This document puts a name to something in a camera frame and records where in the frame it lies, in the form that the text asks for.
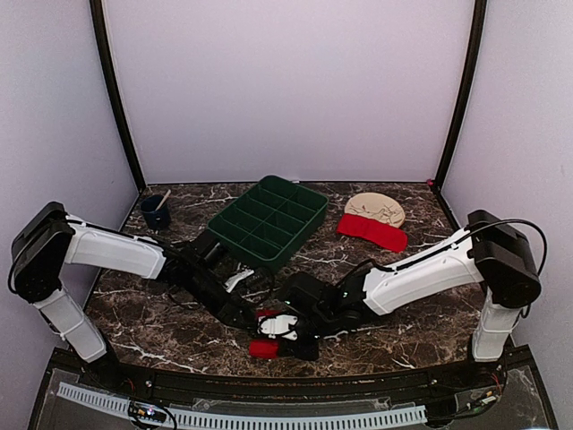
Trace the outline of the red sock with santa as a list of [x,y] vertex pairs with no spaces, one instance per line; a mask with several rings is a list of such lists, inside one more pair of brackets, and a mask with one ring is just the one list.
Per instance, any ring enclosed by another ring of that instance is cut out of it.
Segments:
[[[262,310],[257,316],[257,332],[261,333],[261,325],[271,317],[279,314],[278,310]],[[259,337],[251,341],[249,345],[249,354],[251,357],[261,359],[274,359],[278,357],[279,342],[269,337]]]

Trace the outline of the green compartment tray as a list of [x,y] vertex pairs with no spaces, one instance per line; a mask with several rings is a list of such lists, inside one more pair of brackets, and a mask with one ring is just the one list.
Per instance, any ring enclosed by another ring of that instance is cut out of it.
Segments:
[[279,176],[265,176],[208,222],[239,262],[276,274],[325,220],[329,198]]

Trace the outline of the red sock plain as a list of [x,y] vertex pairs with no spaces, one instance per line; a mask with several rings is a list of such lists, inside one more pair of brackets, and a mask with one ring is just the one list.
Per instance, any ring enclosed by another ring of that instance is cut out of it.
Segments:
[[408,242],[406,233],[399,228],[376,219],[348,213],[342,216],[337,232],[349,237],[362,238],[394,253],[405,251]]

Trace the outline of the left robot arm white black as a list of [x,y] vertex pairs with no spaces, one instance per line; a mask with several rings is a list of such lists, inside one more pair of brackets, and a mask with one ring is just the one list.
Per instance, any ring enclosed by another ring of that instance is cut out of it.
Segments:
[[252,304],[228,292],[210,269],[216,245],[207,233],[170,245],[116,232],[67,213],[60,202],[49,202],[13,240],[7,286],[33,305],[83,362],[92,363],[96,381],[117,391],[126,383],[125,369],[111,358],[103,334],[64,287],[63,266],[88,265],[184,288],[219,322],[252,330]]

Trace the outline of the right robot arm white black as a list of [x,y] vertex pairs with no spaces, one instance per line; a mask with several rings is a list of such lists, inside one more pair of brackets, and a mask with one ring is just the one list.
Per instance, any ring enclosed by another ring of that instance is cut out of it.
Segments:
[[390,266],[366,260],[336,284],[299,271],[278,292],[283,312],[257,316],[253,357],[317,359],[318,342],[342,331],[354,331],[377,316],[437,293],[471,283],[485,286],[479,323],[471,336],[470,358],[457,370],[458,382],[478,387],[492,372],[492,362],[517,321],[540,296],[540,276],[546,256],[537,262],[527,236],[516,228],[535,224],[522,219],[498,219],[473,211],[465,227],[438,244]]

